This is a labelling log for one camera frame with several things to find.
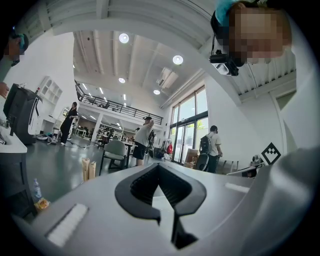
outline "water bottle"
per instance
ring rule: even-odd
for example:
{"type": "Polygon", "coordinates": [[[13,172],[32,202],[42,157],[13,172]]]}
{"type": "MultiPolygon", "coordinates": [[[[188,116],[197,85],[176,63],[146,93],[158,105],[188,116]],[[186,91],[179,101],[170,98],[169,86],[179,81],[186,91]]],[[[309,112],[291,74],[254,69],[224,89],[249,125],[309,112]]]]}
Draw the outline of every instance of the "water bottle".
{"type": "Polygon", "coordinates": [[[34,178],[33,180],[33,190],[35,198],[39,201],[42,198],[42,194],[37,178],[34,178]]]}

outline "chair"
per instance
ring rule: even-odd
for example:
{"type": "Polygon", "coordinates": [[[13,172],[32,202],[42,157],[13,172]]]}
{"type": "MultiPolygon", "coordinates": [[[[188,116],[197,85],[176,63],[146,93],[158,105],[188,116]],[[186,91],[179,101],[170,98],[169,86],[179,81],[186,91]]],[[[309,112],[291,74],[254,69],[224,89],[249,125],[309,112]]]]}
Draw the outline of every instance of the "chair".
{"type": "Polygon", "coordinates": [[[101,175],[101,170],[104,164],[104,158],[111,159],[110,165],[108,168],[109,170],[111,169],[122,170],[125,164],[125,155],[126,155],[126,146],[120,140],[116,140],[116,139],[111,140],[108,144],[104,145],[99,176],[101,175]],[[115,160],[121,161],[121,165],[112,167],[112,165],[115,165],[115,160]]]}

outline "hand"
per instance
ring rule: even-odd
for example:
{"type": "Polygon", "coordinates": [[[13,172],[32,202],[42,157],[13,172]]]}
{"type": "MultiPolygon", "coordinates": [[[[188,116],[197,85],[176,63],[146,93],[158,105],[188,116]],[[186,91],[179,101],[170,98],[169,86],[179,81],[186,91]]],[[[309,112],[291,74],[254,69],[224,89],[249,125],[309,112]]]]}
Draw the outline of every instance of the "hand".
{"type": "Polygon", "coordinates": [[[7,84],[5,82],[0,82],[0,95],[2,97],[4,97],[5,99],[8,96],[8,92],[9,92],[9,87],[7,86],[7,84]]]}

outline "balcony railing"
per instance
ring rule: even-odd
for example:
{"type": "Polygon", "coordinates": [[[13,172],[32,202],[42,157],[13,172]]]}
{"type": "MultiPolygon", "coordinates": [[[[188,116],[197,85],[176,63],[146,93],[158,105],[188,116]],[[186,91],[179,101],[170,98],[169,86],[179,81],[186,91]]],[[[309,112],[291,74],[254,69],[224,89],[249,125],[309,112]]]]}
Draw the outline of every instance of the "balcony railing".
{"type": "Polygon", "coordinates": [[[90,96],[88,94],[83,93],[81,88],[78,88],[76,86],[76,92],[77,96],[80,102],[91,104],[94,106],[98,106],[100,108],[111,110],[117,113],[121,113],[130,117],[138,118],[138,119],[144,119],[145,117],[151,117],[154,120],[155,124],[161,125],[162,124],[162,117],[151,114],[130,106],[125,106],[120,103],[113,102],[111,100],[108,100],[107,102],[103,98],[90,96]]]}

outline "cardboard tube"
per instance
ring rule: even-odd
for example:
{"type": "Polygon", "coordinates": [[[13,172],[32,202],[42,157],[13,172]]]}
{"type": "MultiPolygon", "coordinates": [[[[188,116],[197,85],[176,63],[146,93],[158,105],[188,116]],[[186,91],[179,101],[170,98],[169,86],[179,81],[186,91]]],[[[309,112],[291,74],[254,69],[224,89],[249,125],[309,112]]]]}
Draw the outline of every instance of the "cardboard tube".
{"type": "Polygon", "coordinates": [[[83,174],[83,181],[86,182],[89,177],[89,158],[82,158],[82,174],[83,174]]]}
{"type": "Polygon", "coordinates": [[[96,176],[96,162],[92,162],[89,165],[89,180],[94,179],[96,176]]]}

